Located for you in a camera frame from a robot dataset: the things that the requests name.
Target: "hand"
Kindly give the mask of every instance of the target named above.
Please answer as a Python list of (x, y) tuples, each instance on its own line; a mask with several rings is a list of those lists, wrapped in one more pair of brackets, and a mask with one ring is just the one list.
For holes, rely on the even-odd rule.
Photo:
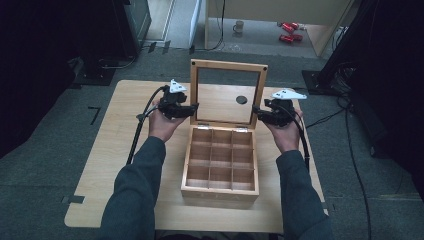
[[(158, 104), (159, 100), (155, 100), (152, 103), (154, 106)], [(186, 118), (175, 118), (170, 120), (166, 118), (161, 111), (156, 109), (149, 115), (149, 137), (157, 137), (162, 139), (163, 142), (166, 142), (172, 137), (175, 129), (184, 122), (185, 119)]]
[[(295, 111), (297, 114), (299, 114), (300, 117), (303, 116), (302, 111), (298, 109), (295, 109)], [(300, 122), (300, 119), (297, 115), (295, 119), (297, 122)], [(274, 136), (275, 144), (277, 145), (281, 154), (291, 150), (299, 150), (299, 129), (294, 122), (291, 122), (282, 128), (267, 123), (265, 123), (265, 125), (269, 128), (272, 135)]]

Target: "person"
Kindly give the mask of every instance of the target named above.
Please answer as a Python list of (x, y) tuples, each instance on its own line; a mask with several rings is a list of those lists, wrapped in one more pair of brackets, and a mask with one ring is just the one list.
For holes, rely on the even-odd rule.
[[(150, 114), (148, 138), (135, 154), (133, 163), (123, 167), (115, 179), (98, 239), (154, 239), (154, 207), (166, 154), (165, 142), (184, 120), (169, 120), (159, 110)], [(280, 173), (284, 239), (333, 239), (330, 219), (323, 212), (298, 150), (296, 125), (292, 122), (284, 128), (267, 127), (281, 152), (276, 163)]]

